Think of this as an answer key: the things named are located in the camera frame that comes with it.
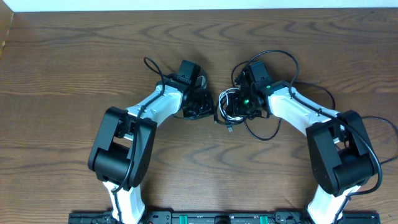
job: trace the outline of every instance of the white cable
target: white cable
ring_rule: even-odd
[[[229,103],[229,101],[228,101],[228,94],[230,94],[230,93],[236,93],[237,92],[237,90],[240,90],[239,88],[229,88],[229,89],[227,89],[227,90],[225,90],[224,92],[221,92],[220,93],[220,95],[219,95],[219,97],[218,97],[218,107],[220,108],[220,113],[224,116],[224,117],[226,117],[226,118],[228,118],[228,119],[230,119],[230,120],[234,120],[234,121],[240,121],[240,120],[242,120],[243,118],[242,117],[231,117],[230,115],[227,115],[226,113],[225,113],[225,110],[223,109],[223,107],[222,107],[222,105],[221,105],[221,100],[225,97],[226,98],[226,104],[227,104],[227,106],[228,106],[228,103]]]

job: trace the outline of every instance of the white wall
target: white wall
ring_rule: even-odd
[[[4,0],[14,12],[398,7],[398,0]]]

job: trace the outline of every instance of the cable connector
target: cable connector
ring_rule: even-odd
[[[229,132],[233,132],[234,131],[234,129],[232,128],[232,125],[227,125],[226,128],[228,128]]]

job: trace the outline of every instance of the wooden tabletop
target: wooden tabletop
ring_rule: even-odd
[[[231,86],[237,63],[268,49],[296,56],[299,79],[328,88],[338,111],[398,124],[397,9],[16,14],[0,60],[0,222],[66,223],[70,212],[111,206],[88,155],[105,110],[135,105],[160,80],[144,56],[164,73],[183,59],[198,63],[216,97]],[[292,78],[286,56],[263,59],[276,80]],[[324,92],[298,88],[331,105]],[[392,128],[365,123],[380,160],[395,155]],[[277,119],[249,125],[270,136]],[[381,188],[354,197],[347,210],[377,211],[383,223],[396,223],[398,161],[383,173]],[[147,205],[194,211],[302,209],[316,187],[307,140],[289,123],[261,142],[243,125],[229,133],[213,118],[159,126],[141,185]]]

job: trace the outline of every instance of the wooden table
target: wooden table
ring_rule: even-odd
[[[327,87],[337,110],[398,123],[397,9],[16,14],[0,60],[0,222],[66,223],[70,212],[111,206],[86,163],[105,110],[135,105],[160,80],[144,56],[165,73],[182,59],[200,64],[216,97],[237,63],[267,49],[295,55],[300,80]],[[276,80],[292,78],[286,56],[263,59]],[[299,90],[330,105],[320,90]],[[397,153],[391,127],[365,122],[381,161]],[[261,136],[276,124],[249,123]],[[383,223],[396,223],[397,171],[398,161],[384,165],[381,188],[347,209],[376,210]],[[307,140],[286,122],[260,142],[243,125],[229,133],[213,118],[168,118],[142,196],[174,210],[264,211],[304,208],[316,187]]]

